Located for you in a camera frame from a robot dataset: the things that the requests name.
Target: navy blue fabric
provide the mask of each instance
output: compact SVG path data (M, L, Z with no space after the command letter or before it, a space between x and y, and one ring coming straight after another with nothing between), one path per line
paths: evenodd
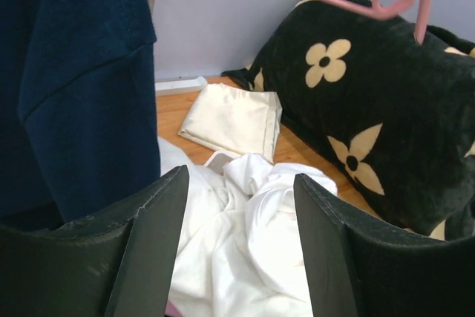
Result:
M0 13L0 217L56 202L70 221L152 184L147 1L0 0Z

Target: blue sleeve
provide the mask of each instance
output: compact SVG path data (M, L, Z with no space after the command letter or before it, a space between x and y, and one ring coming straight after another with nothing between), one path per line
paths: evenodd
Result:
M160 176L146 0L40 0L19 118L70 221Z

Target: flower center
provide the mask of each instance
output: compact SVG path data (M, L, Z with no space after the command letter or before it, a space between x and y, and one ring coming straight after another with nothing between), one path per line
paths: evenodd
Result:
M358 160L354 156L347 157L347 166L351 171L356 171L358 168Z
M318 63L320 67L326 67L330 63L330 58L328 56L325 56L323 59L320 60Z

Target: wooden floor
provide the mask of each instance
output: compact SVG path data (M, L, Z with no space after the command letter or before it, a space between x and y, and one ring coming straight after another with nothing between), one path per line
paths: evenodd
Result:
M225 83L235 86L228 78L209 79L209 83ZM178 130L198 93L178 94L157 98L158 134L170 143L180 147L198 165L203 165L213 151L178 136ZM351 183L323 157L298 139L288 128L281 126L277 142L275 163L303 163L320 169L338 185L338 196L373 215L375 212L367 205Z

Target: black pillow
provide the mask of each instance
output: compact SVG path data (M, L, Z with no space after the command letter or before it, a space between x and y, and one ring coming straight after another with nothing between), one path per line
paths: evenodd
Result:
M413 29L301 0L249 69L223 75L277 92L282 122L387 222L461 238L474 229L475 44L429 27L420 45Z

